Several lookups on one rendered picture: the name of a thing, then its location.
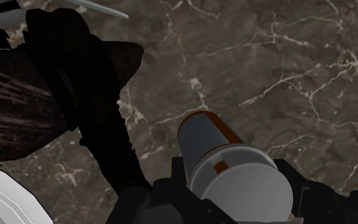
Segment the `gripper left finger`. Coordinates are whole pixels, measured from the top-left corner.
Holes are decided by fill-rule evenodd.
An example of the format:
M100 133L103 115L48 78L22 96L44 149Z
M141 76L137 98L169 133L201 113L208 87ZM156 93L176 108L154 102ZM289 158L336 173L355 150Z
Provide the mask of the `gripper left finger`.
M238 224L209 199L186 186L182 157L172 158L171 177L157 179L152 190L126 188L106 224Z

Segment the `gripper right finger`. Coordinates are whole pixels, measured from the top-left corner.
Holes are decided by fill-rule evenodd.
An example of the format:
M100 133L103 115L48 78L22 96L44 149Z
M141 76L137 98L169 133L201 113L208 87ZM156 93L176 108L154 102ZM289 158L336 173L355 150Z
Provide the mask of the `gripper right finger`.
M303 224L358 224L358 190L348 197L330 186L303 177L284 159L274 160L293 190L292 213Z

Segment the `white cylindrical container orange trim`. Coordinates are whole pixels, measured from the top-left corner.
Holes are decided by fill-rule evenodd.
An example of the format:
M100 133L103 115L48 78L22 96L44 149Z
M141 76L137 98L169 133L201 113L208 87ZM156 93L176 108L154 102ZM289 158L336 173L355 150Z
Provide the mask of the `white cylindrical container orange trim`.
M238 222L286 222L293 208L287 178L264 152L245 144L210 111L188 115L177 142L189 189Z

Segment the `white rounded object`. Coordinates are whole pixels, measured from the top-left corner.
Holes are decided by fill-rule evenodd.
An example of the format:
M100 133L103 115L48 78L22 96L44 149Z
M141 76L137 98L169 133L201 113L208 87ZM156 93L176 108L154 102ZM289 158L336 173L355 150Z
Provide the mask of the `white rounded object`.
M38 199L0 170L0 224L54 224Z

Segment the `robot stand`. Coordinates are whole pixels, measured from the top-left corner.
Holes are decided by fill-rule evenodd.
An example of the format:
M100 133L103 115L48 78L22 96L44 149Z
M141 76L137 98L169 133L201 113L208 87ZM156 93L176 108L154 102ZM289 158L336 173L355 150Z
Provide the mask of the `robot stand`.
M21 48L0 50L0 162L24 158L68 130L27 54Z

